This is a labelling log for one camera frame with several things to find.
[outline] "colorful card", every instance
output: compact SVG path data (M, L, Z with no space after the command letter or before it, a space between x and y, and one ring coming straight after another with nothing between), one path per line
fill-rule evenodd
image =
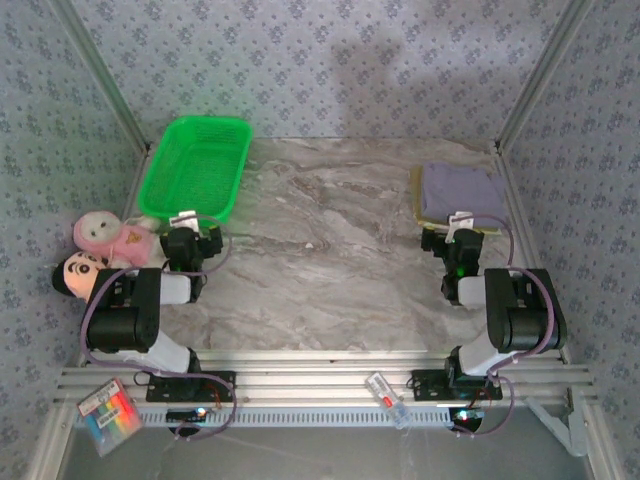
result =
M142 427L138 411L117 378L109 380L82 400L78 410L101 457Z

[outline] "pink stuffed toy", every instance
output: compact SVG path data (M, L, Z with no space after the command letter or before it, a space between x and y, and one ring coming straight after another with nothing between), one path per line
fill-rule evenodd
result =
M108 259L112 268L160 268L166 258L160 238L151 231L158 223L143 218L137 225L125 225L113 213L89 212L73 227L73 241L80 250Z

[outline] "sticker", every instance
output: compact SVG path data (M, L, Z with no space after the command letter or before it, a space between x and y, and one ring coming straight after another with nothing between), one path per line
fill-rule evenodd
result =
M196 214L195 210L186 210L178 213L177 217L171 217L169 219L169 225L172 227L189 227L196 233L200 233L200 227L198 226L197 218L190 218L189 220L182 220L183 217L192 217Z
M456 212L455 215L451 215L449 217L449 231L447 232L447 236L444 239L444 243L451 243L453 241L453 234L456 232L456 230L460 230L463 228L473 230L473 218L469 218L467 220L457 220L458 218L472 216L472 212Z
M100 405L107 403L111 397L120 392L120 387L115 381L109 382L97 392L85 398L79 405L78 409L83 417L86 417Z
M99 428L106 427L107 425L109 425L109 423L115 420L118 415L120 415L119 408L114 408L113 410L109 410L107 413L105 413L104 415L98 418L98 427Z
M126 243L127 245L129 245L130 243L139 243L140 240L142 240L142 235L135 233L135 232L130 232L129 236L127 237Z
M392 392L391 387L379 373L374 373L367 379L367 384L373 392L379 397L384 398Z

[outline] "black cable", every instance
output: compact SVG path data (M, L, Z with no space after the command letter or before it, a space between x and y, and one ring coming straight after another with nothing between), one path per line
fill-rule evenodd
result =
M147 372L143 372L142 370L138 370L136 373L133 374L133 383L135 383L136 385L138 385L139 387L148 387L150 382L147 383L138 383L138 375L140 375L141 373L146 373L147 375L149 375L149 378L151 378L151 374L147 373Z
M409 380L407 380L407 383L405 383L404 386L409 390L415 390L416 388L420 387L420 381L412 375L411 377L409 377Z

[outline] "blue floral wallpaper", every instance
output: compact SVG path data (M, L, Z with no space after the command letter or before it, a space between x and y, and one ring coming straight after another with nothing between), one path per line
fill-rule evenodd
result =
M73 0L150 141L499 133L566 0Z
M82 304L53 292L85 211L119 211L139 159L44 0L0 2L0 478L20 478Z
M640 4L599 0L509 154L591 363L621 458L640 478Z

